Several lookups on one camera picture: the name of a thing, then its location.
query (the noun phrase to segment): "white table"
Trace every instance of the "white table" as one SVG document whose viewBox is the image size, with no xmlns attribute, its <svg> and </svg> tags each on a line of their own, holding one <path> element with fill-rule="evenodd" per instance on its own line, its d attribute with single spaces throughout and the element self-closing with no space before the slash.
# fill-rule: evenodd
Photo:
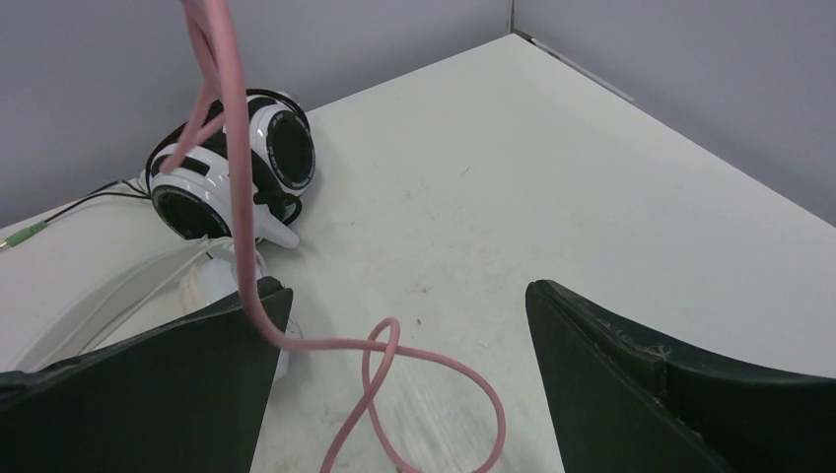
<svg viewBox="0 0 836 473">
<path fill-rule="evenodd" d="M 403 343 L 481 372 L 509 420 L 494 471 L 562 471 L 524 313 L 536 279 L 717 353 L 836 376 L 836 229 L 516 36 L 311 121 L 303 244 L 260 248 L 294 289 L 294 316 L 313 338 L 366 337 L 393 315 Z M 147 204 L 78 212 L 0 255 L 0 326 L 37 330 L 107 271 L 175 241 Z M 181 315 L 168 297 L 133 329 Z M 292 359 L 252 471 L 317 471 L 360 396 L 359 366 L 358 353 Z M 378 405 L 428 472 L 469 471 L 491 446 L 487 399 L 433 365 L 396 362 Z M 394 471 L 368 420 L 339 463 Z"/>
</svg>

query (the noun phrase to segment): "black plastic piece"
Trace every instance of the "black plastic piece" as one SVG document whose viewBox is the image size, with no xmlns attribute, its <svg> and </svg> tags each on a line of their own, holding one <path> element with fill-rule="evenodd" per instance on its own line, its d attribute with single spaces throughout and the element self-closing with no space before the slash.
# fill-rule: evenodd
<svg viewBox="0 0 836 473">
<path fill-rule="evenodd" d="M 293 292 L 258 282 L 287 327 Z M 238 294 L 40 372 L 0 373 L 0 471 L 248 473 L 279 350 Z"/>
<path fill-rule="evenodd" d="M 551 281 L 525 308 L 567 473 L 836 468 L 836 379 L 707 352 Z"/>
</svg>

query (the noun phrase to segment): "pink cable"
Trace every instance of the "pink cable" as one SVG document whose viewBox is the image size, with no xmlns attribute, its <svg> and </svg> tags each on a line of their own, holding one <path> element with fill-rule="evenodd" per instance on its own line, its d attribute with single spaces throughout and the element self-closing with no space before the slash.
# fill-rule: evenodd
<svg viewBox="0 0 836 473">
<path fill-rule="evenodd" d="M 380 390 L 383 380 L 391 367 L 395 355 L 417 358 L 444 365 L 472 379 L 490 398 L 497 414 L 497 438 L 487 461 L 473 473 L 488 472 L 499 460 L 505 444 L 505 410 L 493 387 L 477 372 L 443 355 L 407 348 L 398 345 L 400 324 L 394 318 L 387 318 L 372 331 L 368 340 L 330 339 L 330 340 L 294 340 L 285 337 L 281 330 L 270 321 L 255 286 L 255 234 L 252 218 L 252 167 L 249 148 L 249 120 L 246 111 L 246 89 L 244 71 L 238 51 L 238 42 L 233 28 L 232 18 L 226 0 L 204 0 L 201 8 L 199 0 L 182 0 L 189 38 L 197 56 L 197 62 L 203 72 L 203 84 L 197 97 L 197 104 L 191 113 L 188 124 L 179 136 L 174 152 L 163 165 L 163 172 L 171 172 L 183 161 L 187 150 L 203 142 L 226 123 L 227 149 L 230 158 L 230 179 L 232 182 L 233 233 L 236 264 L 239 274 L 239 293 L 244 311 L 252 324 L 264 338 L 276 347 L 284 350 L 362 350 L 361 372 L 364 393 L 357 406 L 351 411 L 345 424 L 340 428 L 331 443 L 320 473 L 328 473 L 333 468 L 340 447 L 348 438 L 351 430 L 369 411 L 372 426 L 383 449 L 389 458 L 406 473 L 421 473 L 408 465 L 386 437 L 373 398 Z M 205 120 L 209 105 L 214 97 L 220 96 L 224 103 L 224 112 L 206 125 Z M 387 342 L 377 338 L 389 329 Z M 373 378 L 369 378 L 369 364 L 372 352 L 383 352 L 383 360 Z"/>
</svg>

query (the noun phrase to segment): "white headphones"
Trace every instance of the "white headphones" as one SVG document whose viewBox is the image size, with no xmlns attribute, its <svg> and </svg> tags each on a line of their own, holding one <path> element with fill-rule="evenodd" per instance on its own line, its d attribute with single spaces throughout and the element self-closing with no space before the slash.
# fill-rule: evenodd
<svg viewBox="0 0 836 473">
<path fill-rule="evenodd" d="M 247 90 L 255 236 L 287 248 L 299 237 L 287 226 L 302 211 L 298 196 L 314 177 L 314 141 L 308 118 L 289 95 Z M 210 107 L 208 123 L 223 111 Z M 154 208 L 164 222 L 186 239 L 231 237 L 229 162 L 226 135 L 218 131 L 189 150 L 171 174 L 160 167 L 176 145 L 185 124 L 151 153 L 145 179 Z"/>
<path fill-rule="evenodd" d="M 266 274 L 266 266 L 260 254 L 256 253 L 256 258 L 256 276 L 260 278 Z M 177 279 L 185 314 L 235 292 L 238 277 L 232 239 L 186 240 L 109 275 L 70 304 L 0 371 L 37 372 L 60 360 L 96 350 L 145 302 Z M 286 333 L 302 337 L 291 320 Z M 288 352 L 283 350 L 274 379 L 284 375 L 287 365 Z"/>
</svg>

